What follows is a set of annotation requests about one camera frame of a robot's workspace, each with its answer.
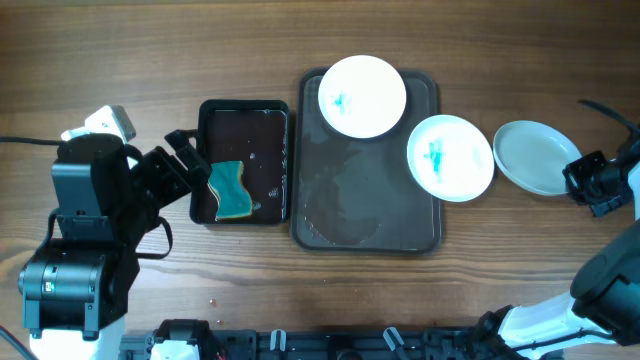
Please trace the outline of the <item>green yellow sponge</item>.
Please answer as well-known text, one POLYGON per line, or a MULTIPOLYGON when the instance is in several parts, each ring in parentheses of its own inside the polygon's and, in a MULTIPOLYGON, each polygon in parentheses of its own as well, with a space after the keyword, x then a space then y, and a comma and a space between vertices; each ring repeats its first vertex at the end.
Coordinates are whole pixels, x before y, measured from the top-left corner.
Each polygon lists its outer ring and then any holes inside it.
POLYGON ((217 201, 217 221, 248 217, 253 213, 253 200, 242 182, 244 163, 240 160, 213 163, 207 182, 217 201))

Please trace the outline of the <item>white plate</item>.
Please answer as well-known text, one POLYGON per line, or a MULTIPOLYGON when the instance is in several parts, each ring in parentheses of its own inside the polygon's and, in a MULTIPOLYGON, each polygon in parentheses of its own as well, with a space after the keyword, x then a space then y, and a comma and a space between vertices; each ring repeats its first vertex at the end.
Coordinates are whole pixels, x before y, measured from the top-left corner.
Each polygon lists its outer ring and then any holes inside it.
POLYGON ((337 132, 356 139, 381 136, 401 119, 407 90, 399 72, 385 60, 354 55, 339 60, 323 75, 319 109, 337 132))
POLYGON ((420 122, 409 136, 406 158, 416 183, 447 202, 479 197, 494 176, 486 137, 472 123, 453 115, 434 115, 420 122))
POLYGON ((565 195, 568 190, 563 170, 582 157, 563 133, 527 120, 512 121, 497 130, 493 155, 498 168, 510 181, 543 196, 565 195))

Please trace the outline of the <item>white plate top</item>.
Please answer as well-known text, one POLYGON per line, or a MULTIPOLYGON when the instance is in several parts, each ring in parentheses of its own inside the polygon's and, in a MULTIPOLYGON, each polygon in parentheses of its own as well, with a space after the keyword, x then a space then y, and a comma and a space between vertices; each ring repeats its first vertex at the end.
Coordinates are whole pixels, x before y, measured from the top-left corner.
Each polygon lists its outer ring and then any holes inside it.
POLYGON ((323 75, 319 109, 337 132, 356 139, 381 136, 401 119, 407 90, 399 72, 385 60, 354 55, 339 60, 323 75))

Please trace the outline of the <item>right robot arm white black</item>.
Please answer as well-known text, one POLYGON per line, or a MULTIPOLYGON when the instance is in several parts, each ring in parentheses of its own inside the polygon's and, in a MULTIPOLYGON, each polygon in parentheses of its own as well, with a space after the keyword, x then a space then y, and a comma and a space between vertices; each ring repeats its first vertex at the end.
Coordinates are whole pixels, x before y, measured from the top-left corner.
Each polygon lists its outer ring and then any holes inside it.
MULTIPOLYGON (((562 171, 569 196, 594 216, 639 203, 639 127, 592 100, 582 105, 623 124, 629 137, 608 160, 595 151, 562 171)), ((485 313, 470 330, 469 359, 540 359, 589 343, 639 342, 639 225, 633 223, 578 271, 568 292, 528 307, 485 313)))

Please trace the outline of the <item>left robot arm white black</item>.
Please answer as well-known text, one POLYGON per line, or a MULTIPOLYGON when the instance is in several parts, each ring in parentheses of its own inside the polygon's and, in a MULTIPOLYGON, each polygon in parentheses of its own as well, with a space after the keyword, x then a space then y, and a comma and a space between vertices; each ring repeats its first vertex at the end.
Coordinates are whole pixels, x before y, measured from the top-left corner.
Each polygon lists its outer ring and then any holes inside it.
POLYGON ((211 168, 191 144, 193 131, 166 135, 174 149, 147 154, 112 134, 62 142, 52 167, 58 206, 41 245, 21 270, 23 326, 31 357, 115 359, 125 333, 128 294, 143 237, 171 227, 163 207, 196 190, 211 168))

